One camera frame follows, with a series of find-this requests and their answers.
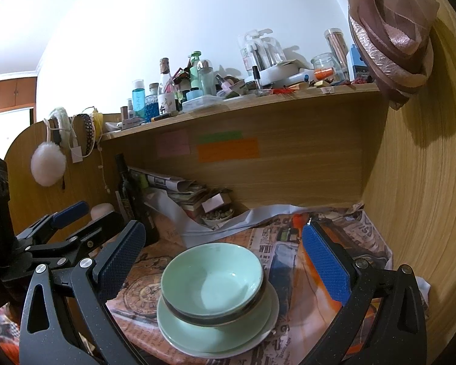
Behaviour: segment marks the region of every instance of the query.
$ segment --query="cabinet door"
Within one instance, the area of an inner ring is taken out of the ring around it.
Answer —
[[[16,107],[20,108],[27,104],[35,103],[35,86],[37,83],[36,77],[31,78],[19,78],[17,80],[17,88],[16,88]]]
[[[15,106],[17,80],[0,81],[0,110]]]

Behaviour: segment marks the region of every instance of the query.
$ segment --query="stacked bowls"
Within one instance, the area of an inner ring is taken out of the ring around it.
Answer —
[[[228,358],[253,349],[275,327],[278,298],[258,258],[235,244],[209,243],[174,258],[161,279],[157,321],[185,354]]]

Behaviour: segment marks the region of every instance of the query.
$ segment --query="green sticky note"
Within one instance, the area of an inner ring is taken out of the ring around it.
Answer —
[[[240,130],[234,130],[232,132],[220,132],[203,134],[198,138],[198,144],[209,144],[210,142],[220,142],[229,140],[241,140],[243,138]]]

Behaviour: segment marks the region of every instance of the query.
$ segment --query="fluffy ball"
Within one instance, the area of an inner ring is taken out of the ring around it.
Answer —
[[[30,171],[38,184],[54,185],[66,171],[66,156],[52,141],[43,142],[32,155]]]

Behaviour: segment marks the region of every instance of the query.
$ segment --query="dark wine bottle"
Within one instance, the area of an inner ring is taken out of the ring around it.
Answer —
[[[130,174],[123,154],[116,155],[115,161],[121,178],[118,192],[120,193],[125,213],[129,219],[135,219],[144,224],[146,233],[145,246],[154,244],[159,240],[159,231],[154,224],[149,207],[143,202],[142,190]]]

